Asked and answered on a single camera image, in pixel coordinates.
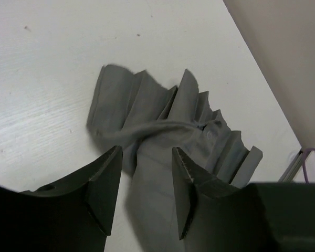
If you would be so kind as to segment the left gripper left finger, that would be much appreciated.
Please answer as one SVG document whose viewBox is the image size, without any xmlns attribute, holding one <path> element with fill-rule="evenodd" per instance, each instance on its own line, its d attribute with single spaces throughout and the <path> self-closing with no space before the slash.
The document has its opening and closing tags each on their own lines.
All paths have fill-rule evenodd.
<svg viewBox="0 0 315 252">
<path fill-rule="evenodd" d="M 0 186 L 0 251 L 103 251 L 111 234 L 122 148 L 35 191 Z"/>
</svg>

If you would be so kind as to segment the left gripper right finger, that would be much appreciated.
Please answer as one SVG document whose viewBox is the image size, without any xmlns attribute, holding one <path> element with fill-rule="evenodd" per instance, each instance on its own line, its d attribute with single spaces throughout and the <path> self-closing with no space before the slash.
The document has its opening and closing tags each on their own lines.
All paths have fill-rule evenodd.
<svg viewBox="0 0 315 252">
<path fill-rule="evenodd" d="M 180 240 L 186 251 L 315 251 L 315 183 L 236 188 L 172 150 Z"/>
</svg>

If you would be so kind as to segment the grey pleated skirt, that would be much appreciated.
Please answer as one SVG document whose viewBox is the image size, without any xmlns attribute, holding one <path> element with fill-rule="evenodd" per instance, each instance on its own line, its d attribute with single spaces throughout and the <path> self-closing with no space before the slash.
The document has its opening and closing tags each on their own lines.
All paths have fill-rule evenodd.
<svg viewBox="0 0 315 252">
<path fill-rule="evenodd" d="M 186 70 L 167 89 L 147 72 L 117 65 L 101 68 L 87 128 L 105 150 L 123 148 L 123 170 L 132 177 L 126 208 L 144 251 L 184 251 L 179 240 L 172 178 L 172 149 L 181 148 L 196 164 L 226 183 L 245 186 L 263 158 L 247 149 L 240 131 L 212 110 Z"/>
</svg>

